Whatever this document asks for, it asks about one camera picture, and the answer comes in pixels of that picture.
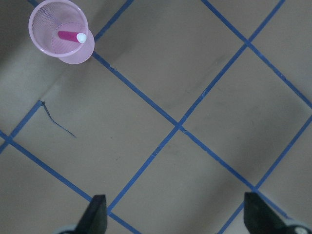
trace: white marker cap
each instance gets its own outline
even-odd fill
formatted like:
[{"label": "white marker cap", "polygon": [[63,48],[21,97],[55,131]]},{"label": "white marker cap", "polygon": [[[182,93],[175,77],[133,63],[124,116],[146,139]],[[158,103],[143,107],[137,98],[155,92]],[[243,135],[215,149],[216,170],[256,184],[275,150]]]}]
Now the white marker cap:
[{"label": "white marker cap", "polygon": [[77,34],[77,40],[78,40],[80,43],[85,43],[86,40],[87,40],[87,36],[86,36],[84,33],[78,33],[78,34]]}]

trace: mesh pen holder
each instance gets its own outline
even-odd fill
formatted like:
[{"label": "mesh pen holder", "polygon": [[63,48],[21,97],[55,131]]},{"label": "mesh pen holder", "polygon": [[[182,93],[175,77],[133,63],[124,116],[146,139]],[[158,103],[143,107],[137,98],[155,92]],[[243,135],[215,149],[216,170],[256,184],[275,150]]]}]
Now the mesh pen holder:
[{"label": "mesh pen holder", "polygon": [[94,51],[86,16],[69,0],[40,3],[30,16],[28,30],[38,49],[69,64],[85,62]]}]

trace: pink marker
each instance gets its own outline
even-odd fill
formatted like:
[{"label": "pink marker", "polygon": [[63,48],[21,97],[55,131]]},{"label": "pink marker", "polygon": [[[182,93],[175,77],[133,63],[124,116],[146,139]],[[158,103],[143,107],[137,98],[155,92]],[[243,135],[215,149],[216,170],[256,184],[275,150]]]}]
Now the pink marker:
[{"label": "pink marker", "polygon": [[85,43],[87,36],[84,33],[58,31],[58,37],[63,40],[74,41],[78,43]]}]

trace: perforated mesh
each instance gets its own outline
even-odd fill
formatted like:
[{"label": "perforated mesh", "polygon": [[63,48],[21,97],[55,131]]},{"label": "perforated mesh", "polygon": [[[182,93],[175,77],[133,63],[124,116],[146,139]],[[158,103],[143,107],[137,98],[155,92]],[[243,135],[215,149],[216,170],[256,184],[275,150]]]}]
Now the perforated mesh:
[{"label": "perforated mesh", "polygon": [[79,43],[59,39],[57,30],[87,34],[84,18],[79,10],[63,2],[51,2],[38,9],[32,30],[42,49],[56,54],[69,53],[80,46]]}]

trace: pink cup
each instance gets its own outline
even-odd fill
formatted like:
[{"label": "pink cup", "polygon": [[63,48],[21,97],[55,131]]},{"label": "pink cup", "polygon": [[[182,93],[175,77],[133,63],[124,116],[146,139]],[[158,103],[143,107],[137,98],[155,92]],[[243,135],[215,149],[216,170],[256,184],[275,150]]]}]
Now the pink cup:
[{"label": "pink cup", "polygon": [[[69,0],[45,0],[40,3],[30,16],[28,30],[38,49],[69,64],[85,62],[94,51],[94,38],[86,16]],[[65,32],[63,38],[58,32]],[[68,40],[71,35],[66,32],[85,34],[86,41],[78,43]]]}]

